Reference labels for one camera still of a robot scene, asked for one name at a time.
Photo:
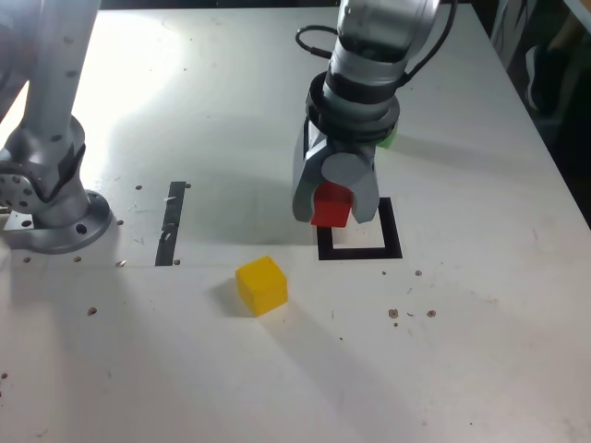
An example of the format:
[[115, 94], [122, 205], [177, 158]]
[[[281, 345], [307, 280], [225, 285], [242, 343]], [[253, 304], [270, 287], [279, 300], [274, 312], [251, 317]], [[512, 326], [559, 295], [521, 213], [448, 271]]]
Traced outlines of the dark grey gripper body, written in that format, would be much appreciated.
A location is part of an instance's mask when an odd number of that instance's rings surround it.
[[367, 162], [375, 161], [376, 146], [372, 144], [358, 144], [329, 139], [328, 145], [334, 153], [348, 153], [361, 156]]

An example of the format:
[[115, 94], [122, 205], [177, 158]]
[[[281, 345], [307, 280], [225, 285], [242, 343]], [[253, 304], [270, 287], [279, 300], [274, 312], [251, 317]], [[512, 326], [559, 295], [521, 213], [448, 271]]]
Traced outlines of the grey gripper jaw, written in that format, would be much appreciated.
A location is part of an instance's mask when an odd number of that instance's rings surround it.
[[323, 179], [321, 165], [332, 154], [327, 137], [306, 118], [295, 144], [293, 166], [292, 212], [297, 221], [311, 223], [314, 194]]
[[358, 223], [373, 220], [380, 204], [374, 150], [333, 153], [324, 160], [321, 173], [351, 192], [352, 212]]

